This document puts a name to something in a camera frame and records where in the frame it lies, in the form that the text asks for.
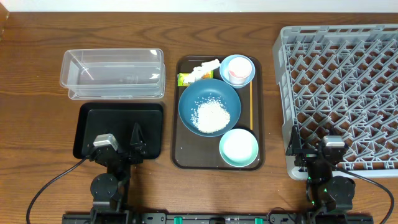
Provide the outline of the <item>yellow green snack wrapper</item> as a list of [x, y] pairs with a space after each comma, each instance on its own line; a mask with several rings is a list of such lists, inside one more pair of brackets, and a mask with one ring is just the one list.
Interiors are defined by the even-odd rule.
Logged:
[[202, 79], [213, 78], [213, 71], [209, 71], [200, 76], [199, 73], [179, 73], [177, 86], [190, 86], [192, 83]]

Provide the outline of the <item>mint green bowl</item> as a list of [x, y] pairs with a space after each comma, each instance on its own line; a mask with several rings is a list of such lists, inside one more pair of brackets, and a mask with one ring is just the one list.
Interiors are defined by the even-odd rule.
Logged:
[[259, 144], [252, 132], [232, 129], [221, 137], [219, 152], [225, 163], [233, 167], [247, 167], [259, 155]]

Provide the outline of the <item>white pink cup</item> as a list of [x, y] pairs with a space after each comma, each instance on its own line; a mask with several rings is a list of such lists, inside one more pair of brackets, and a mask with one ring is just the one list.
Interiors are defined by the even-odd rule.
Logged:
[[229, 81], [233, 85], [242, 85], [250, 76], [251, 71], [252, 66], [247, 58], [233, 58], [228, 64]]

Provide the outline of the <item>grey dishwasher rack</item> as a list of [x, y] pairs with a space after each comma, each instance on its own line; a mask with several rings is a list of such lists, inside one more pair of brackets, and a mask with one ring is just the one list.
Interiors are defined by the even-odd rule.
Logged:
[[348, 145], [341, 167], [397, 176], [397, 26], [288, 26], [272, 49], [284, 144], [296, 129], [315, 149], [330, 129]]

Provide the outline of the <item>light blue small bowl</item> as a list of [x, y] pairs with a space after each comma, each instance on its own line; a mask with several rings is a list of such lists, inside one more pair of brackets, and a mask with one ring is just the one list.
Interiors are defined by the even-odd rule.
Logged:
[[[248, 78], [246, 79], [246, 81], [245, 81], [242, 85], [233, 85], [233, 84], [229, 81], [228, 64], [229, 64], [229, 62], [230, 62], [233, 58], [236, 58], [236, 57], [244, 57], [244, 58], [247, 58], [247, 59], [250, 61], [251, 66], [252, 66], [252, 71], [251, 71], [250, 76], [248, 76]], [[252, 79], [254, 78], [255, 73], [256, 73], [256, 68], [255, 68], [255, 66], [254, 66], [254, 62], [253, 62], [250, 58], [248, 58], [247, 56], [245, 56], [245, 55], [234, 54], [234, 55], [227, 56], [225, 59], [223, 59], [223, 60], [221, 61], [221, 65], [220, 65], [220, 75], [221, 75], [222, 79], [223, 79], [226, 83], [230, 84], [233, 88], [242, 88], [242, 87], [248, 85], [248, 84], [252, 81]]]

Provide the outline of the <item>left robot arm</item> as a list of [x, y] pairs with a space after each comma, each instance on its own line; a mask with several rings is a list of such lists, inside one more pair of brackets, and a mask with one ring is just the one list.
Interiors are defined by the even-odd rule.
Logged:
[[93, 208], [90, 223], [140, 223], [141, 216], [127, 204], [131, 166], [140, 164], [146, 153], [141, 126], [135, 124], [127, 148], [123, 149], [113, 134], [98, 135], [89, 160], [106, 167], [90, 186]]

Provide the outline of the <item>wooden chopstick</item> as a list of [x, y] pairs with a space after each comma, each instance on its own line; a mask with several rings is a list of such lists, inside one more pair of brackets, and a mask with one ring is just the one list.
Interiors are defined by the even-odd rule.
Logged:
[[253, 130], [253, 96], [252, 96], [252, 82], [249, 83], [249, 89], [250, 89], [250, 95], [249, 95], [249, 100], [250, 100], [250, 130]]

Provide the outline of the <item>clear plastic bin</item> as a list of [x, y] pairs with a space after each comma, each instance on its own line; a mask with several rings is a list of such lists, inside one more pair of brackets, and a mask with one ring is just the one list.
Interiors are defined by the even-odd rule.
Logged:
[[159, 99], [165, 95], [161, 49], [74, 49], [63, 56], [60, 86], [72, 100]]

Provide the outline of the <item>black plastic tray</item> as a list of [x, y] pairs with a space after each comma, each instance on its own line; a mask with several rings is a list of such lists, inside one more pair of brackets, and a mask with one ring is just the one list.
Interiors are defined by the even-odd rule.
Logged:
[[95, 138], [112, 134], [122, 150], [131, 149], [134, 125], [141, 129], [144, 159], [160, 155], [163, 107], [157, 103], [85, 103], [80, 107], [73, 155], [81, 159], [90, 153]]

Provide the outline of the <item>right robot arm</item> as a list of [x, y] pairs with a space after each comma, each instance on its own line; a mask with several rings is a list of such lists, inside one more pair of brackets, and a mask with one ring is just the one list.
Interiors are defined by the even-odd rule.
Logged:
[[306, 149], [297, 128], [292, 127], [285, 155], [294, 156], [294, 164], [307, 169], [306, 197], [313, 204], [296, 216], [295, 223], [348, 223], [346, 212], [353, 208], [355, 182], [333, 175], [347, 150], [347, 143], [337, 135], [324, 136], [317, 148]]

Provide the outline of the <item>dark blue plate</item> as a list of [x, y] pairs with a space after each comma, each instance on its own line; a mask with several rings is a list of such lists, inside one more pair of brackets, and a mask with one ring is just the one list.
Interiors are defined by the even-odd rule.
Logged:
[[[192, 109], [197, 109], [198, 104], [211, 98], [220, 100], [231, 115], [229, 124], [220, 131], [212, 134], [205, 134], [197, 130], [191, 122]], [[220, 136], [232, 129], [238, 122], [241, 115], [241, 100], [231, 86], [226, 82], [217, 79], [205, 79], [195, 82], [187, 87], [178, 102], [178, 113], [182, 123], [191, 132], [204, 137]]]

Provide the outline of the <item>white napkin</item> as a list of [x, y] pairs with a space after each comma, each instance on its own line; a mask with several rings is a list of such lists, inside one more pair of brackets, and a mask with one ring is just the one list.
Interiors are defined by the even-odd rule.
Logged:
[[220, 67], [220, 61], [218, 59], [209, 61], [209, 62], [203, 62], [201, 66], [194, 67], [193, 71], [191, 73], [199, 73], [200, 76], [202, 76], [204, 73], [213, 71], [216, 68]]

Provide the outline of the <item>pile of white rice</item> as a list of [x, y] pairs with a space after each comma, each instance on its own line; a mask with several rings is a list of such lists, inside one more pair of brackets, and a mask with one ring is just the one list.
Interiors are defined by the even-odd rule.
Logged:
[[202, 133], [212, 134], [225, 128], [231, 115], [220, 100], [211, 98], [198, 104], [197, 109], [192, 109], [191, 122]]

